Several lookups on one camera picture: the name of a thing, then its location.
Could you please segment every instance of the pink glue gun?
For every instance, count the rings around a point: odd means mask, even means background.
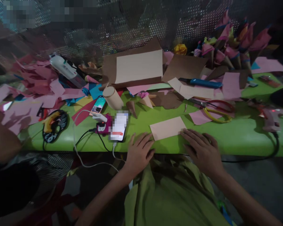
[[[276,108],[272,105],[266,105],[262,101],[254,99],[242,98],[247,102],[248,106],[257,108],[260,112],[259,116],[264,118],[265,125],[263,130],[267,132],[277,132],[281,129],[279,116],[283,116],[283,109]]]

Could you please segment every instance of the green table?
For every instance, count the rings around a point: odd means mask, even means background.
[[[242,92],[243,97],[256,97],[267,101],[269,95],[277,90],[259,81],[257,77],[260,75],[262,74],[254,75],[254,82],[258,83],[259,86],[245,89]],[[132,99],[127,91],[123,93],[121,98],[124,103]],[[187,110],[184,112],[186,103],[188,103]],[[71,116],[75,114],[75,111],[73,107],[69,106],[63,106],[61,109],[69,113],[69,125],[68,128],[60,134],[56,142],[45,145],[47,151],[72,151],[73,149],[74,136],[72,129],[73,120]],[[134,132],[136,132],[137,135],[142,132],[151,132],[149,125],[181,116],[187,128],[194,129],[200,133],[207,132],[214,136],[218,141],[222,154],[266,156],[273,152],[275,139],[272,134],[268,134],[262,130],[264,120],[258,117],[259,112],[247,106],[245,102],[236,102],[236,117],[231,122],[225,124],[208,122],[199,126],[194,125],[189,113],[197,110],[199,109],[194,107],[192,103],[187,100],[184,100],[179,108],[170,110],[165,110],[163,107],[150,109],[137,103],[136,113],[138,119],[134,117],[130,118],[126,132],[126,141],[124,143],[118,143],[115,151],[127,152],[128,142]],[[112,114],[115,113],[114,110],[107,106],[104,114],[108,112]],[[96,121],[88,117],[80,125],[75,126],[76,141],[85,131],[94,128],[95,125]],[[278,156],[283,156],[283,117],[281,117],[280,125],[282,130],[279,132],[280,151]],[[33,138],[26,142],[24,149],[42,150],[42,128],[43,125],[41,123],[29,127],[29,134],[33,136]],[[112,150],[112,143],[108,141],[108,136],[103,137],[103,140],[106,147]],[[185,141],[181,136],[174,136],[156,141],[153,147],[156,149],[156,153],[178,154],[185,153],[183,143],[185,143]],[[78,144],[77,149],[79,152],[106,152],[97,134],[85,136]]]

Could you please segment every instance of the scissors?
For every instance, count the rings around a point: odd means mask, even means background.
[[[232,120],[232,117],[229,116],[229,115],[226,114],[226,113],[221,112],[221,111],[209,109],[209,108],[207,108],[207,105],[212,105],[212,106],[214,106],[216,109],[222,110],[222,111],[227,112],[227,113],[232,113],[232,112],[235,111],[235,108],[234,108],[233,105],[229,104],[228,102],[222,101],[222,100],[210,100],[210,101],[208,101],[208,102],[202,102],[202,101],[196,100],[196,99],[194,99],[194,98],[190,98],[189,101],[192,102],[192,103],[198,104],[198,105],[200,106],[200,109],[203,109],[204,112],[205,112],[205,114],[206,114],[210,119],[212,119],[213,121],[219,122],[219,123],[230,122],[230,121]],[[219,106],[216,106],[216,105],[214,105],[214,104],[212,104],[212,103],[222,103],[222,104],[228,106],[228,107],[229,107],[229,110],[228,110],[228,109],[225,109],[225,108],[222,108],[222,107],[219,107]],[[222,121],[222,120],[216,119],[216,118],[214,118],[214,117],[210,114],[210,112],[216,113],[216,114],[219,114],[219,115],[222,115],[222,116],[225,116],[225,117],[227,118],[227,120]]]

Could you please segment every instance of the green shirt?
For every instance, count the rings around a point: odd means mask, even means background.
[[[152,160],[125,200],[126,226],[226,225],[212,185],[185,157]]]

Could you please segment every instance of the blue utility knife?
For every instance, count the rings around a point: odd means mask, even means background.
[[[222,86],[222,83],[218,83],[218,82],[211,82],[211,81],[206,81],[206,80],[201,80],[201,79],[187,79],[187,78],[180,78],[179,81],[183,81],[186,82],[190,85],[199,85],[199,86],[204,86],[204,87],[208,87],[208,88],[220,88]]]

